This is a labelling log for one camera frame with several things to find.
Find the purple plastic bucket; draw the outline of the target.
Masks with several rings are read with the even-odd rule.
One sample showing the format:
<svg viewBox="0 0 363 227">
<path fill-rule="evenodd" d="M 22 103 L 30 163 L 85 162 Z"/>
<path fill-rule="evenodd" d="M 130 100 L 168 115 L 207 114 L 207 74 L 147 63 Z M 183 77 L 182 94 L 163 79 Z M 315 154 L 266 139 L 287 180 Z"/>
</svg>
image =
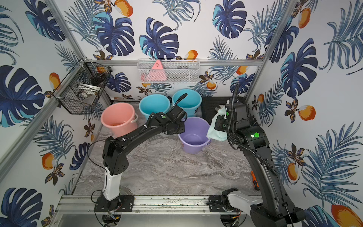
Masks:
<svg viewBox="0 0 363 227">
<path fill-rule="evenodd" d="M 210 125 L 203 118 L 188 117 L 184 127 L 185 132 L 178 135 L 184 152 L 197 154 L 211 143 L 211 139 L 207 137 Z"/>
</svg>

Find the light teal cloth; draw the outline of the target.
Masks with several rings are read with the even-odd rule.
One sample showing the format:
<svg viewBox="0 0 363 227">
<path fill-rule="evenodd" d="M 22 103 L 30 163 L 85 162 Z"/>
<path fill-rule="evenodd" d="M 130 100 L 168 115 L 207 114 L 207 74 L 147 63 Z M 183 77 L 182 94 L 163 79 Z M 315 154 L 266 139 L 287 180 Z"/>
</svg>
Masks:
<svg viewBox="0 0 363 227">
<path fill-rule="evenodd" d="M 218 126 L 218 121 L 222 120 L 222 128 L 220 129 Z M 224 130 L 223 123 L 226 119 L 226 105 L 220 105 L 219 108 L 216 109 L 216 114 L 212 118 L 210 127 L 207 132 L 207 138 L 216 141 L 226 141 L 227 133 Z"/>
</svg>

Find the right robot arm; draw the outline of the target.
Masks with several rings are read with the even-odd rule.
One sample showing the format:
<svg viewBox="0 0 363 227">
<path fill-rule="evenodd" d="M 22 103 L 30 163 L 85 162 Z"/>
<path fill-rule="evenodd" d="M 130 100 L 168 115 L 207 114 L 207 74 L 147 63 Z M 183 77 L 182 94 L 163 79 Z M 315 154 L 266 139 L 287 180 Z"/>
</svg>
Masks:
<svg viewBox="0 0 363 227">
<path fill-rule="evenodd" d="M 273 162 L 270 143 L 264 130 L 253 125 L 251 112 L 238 101 L 240 84 L 236 83 L 232 97 L 226 104 L 226 115 L 219 116 L 215 129 L 225 131 L 230 146 L 241 151 L 255 175 L 262 201 L 253 199 L 236 188 L 223 191 L 221 207 L 226 212 L 242 211 L 249 215 L 256 227 L 286 227 L 305 220 L 284 189 Z"/>
</svg>

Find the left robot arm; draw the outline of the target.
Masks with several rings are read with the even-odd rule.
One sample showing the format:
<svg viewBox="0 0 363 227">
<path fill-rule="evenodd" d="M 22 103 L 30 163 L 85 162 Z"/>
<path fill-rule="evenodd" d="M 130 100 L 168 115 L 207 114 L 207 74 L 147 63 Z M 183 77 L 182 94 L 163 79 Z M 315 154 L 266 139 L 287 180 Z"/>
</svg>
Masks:
<svg viewBox="0 0 363 227">
<path fill-rule="evenodd" d="M 103 197 L 113 201 L 120 196 L 122 173 L 128 168 L 127 155 L 146 140 L 159 135 L 181 134 L 185 132 L 187 113 L 178 106 L 188 94 L 184 93 L 167 112 L 152 113 L 147 122 L 136 130 L 118 138 L 105 140 L 103 164 L 105 167 L 105 187 Z"/>
</svg>

